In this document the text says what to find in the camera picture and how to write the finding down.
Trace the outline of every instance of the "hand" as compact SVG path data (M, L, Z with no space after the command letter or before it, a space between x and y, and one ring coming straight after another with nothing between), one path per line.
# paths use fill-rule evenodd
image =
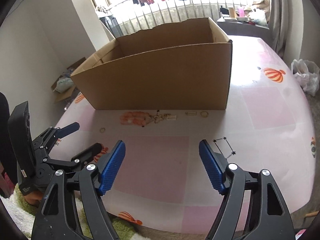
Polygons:
M40 201L43 197L43 193L39 190L33 191L30 194L24 196L25 200L33 206L38 207L40 204Z

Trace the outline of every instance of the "pink and white tablecloth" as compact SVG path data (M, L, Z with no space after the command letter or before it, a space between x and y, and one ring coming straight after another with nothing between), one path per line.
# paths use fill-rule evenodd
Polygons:
M50 156L70 160L96 142L109 152L123 140L126 157L103 203L112 214L159 230L205 234L217 215L222 197L200 160L202 139L244 170L269 169L290 212L302 207L315 174L315 135L306 97L263 40L231 39L225 111L102 111L80 94L57 124L79 122L80 130L59 141ZM165 114L176 120L161 120ZM244 197L238 229L245 224L249 198Z

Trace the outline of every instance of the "floor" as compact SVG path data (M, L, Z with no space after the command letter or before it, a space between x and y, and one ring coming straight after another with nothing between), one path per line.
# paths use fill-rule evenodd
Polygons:
M315 97L307 95L307 99L313 117L316 142L317 144L320 144L320 91L318 91ZM292 213L292 222L294 227L308 227L314 218L304 219L304 215L318 210L320 210L320 147L317 147L316 152L316 175L311 198L305 206Z

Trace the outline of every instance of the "constellation print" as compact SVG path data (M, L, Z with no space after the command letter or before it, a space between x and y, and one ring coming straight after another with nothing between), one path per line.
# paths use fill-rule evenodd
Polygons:
M220 153L221 153L223 156L224 156L224 154L222 153L222 151L220 150L220 148L219 148L219 146L218 146L218 144L217 144L217 141L220 141L220 140L225 140L225 141L227 142L228 146L229 146L230 149L231 149L231 154L230 154L226 159L228 159L228 158L230 158L232 155L235 155L235 154L236 154L236 152L232 149L232 147L231 147L231 145L230 145L230 143L228 142L228 140L227 140L226 137L219 138L219 139L214 139L214 140L213 140L214 144L216 145L216 147L218 148L218 150L220 151Z

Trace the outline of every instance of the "white railing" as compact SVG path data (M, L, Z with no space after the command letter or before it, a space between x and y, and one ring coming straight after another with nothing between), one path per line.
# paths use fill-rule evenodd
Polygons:
M141 29L150 29L157 25L180 22L189 18L220 18L219 8L252 4L252 0L155 0L150 5L140 6L132 0L124 0L108 7L108 12L118 21L123 35L135 33Z

